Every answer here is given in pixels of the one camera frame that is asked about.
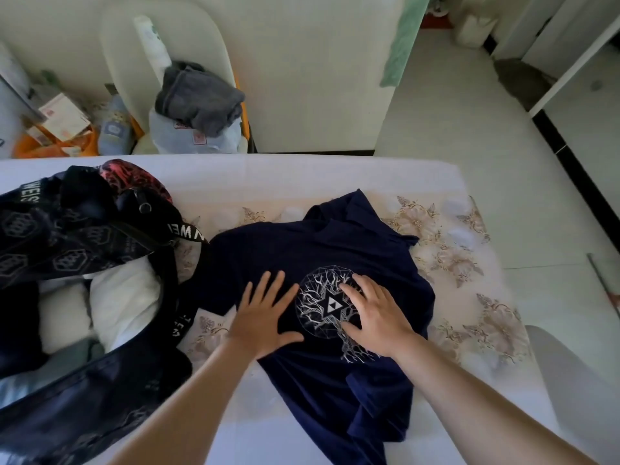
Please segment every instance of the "black bag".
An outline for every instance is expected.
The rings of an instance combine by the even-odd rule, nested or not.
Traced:
[[[162,285],[159,311],[137,336],[0,410],[0,451],[12,461],[79,465],[140,425],[190,376],[189,360],[176,349],[179,326],[189,320],[176,313],[172,243],[176,235],[203,237],[182,222],[157,180],[122,160],[70,167],[0,196],[0,223],[4,310],[16,310],[8,297],[32,290],[33,281],[97,272],[148,254]],[[38,315],[21,315],[38,338]],[[0,371],[4,360],[0,353]],[[27,369],[33,368],[31,362]]]

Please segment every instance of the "white pillow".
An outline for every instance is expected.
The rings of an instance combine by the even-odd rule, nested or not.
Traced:
[[[52,354],[92,336],[87,300],[88,291],[82,282],[41,295],[39,335],[43,352]]]
[[[146,256],[95,274],[90,315],[106,353],[146,328],[157,312],[160,290]]]

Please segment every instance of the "bed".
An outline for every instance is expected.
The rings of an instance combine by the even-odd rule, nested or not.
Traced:
[[[95,166],[108,158],[7,160],[2,164],[0,191],[72,164]],[[302,155],[125,159],[157,177],[185,220],[196,224],[207,238],[241,224],[300,218],[311,205],[360,188],[387,225],[420,237],[411,254],[437,296],[429,328],[431,341],[547,428],[559,432],[527,333],[492,249],[492,235],[457,167],[425,160]],[[181,280],[191,276],[198,250],[195,243],[177,248]],[[197,355],[201,351],[197,342],[205,342],[210,335],[205,325],[200,341],[184,340],[181,345],[196,365],[203,360]],[[386,444],[388,463],[463,463],[417,391],[411,415],[407,440]],[[115,447],[91,463],[106,463]],[[329,462],[254,363],[226,410],[207,463]]]

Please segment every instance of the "red patterned fabric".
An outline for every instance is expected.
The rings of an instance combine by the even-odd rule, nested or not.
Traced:
[[[139,166],[115,159],[101,165],[99,174],[108,181],[117,195],[130,188],[151,188],[168,202],[172,203],[172,196],[155,176]]]

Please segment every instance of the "triangle symbol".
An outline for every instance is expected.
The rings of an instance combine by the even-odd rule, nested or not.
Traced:
[[[329,297],[329,299],[327,300],[327,313],[336,311],[339,308],[342,308],[342,304]]]

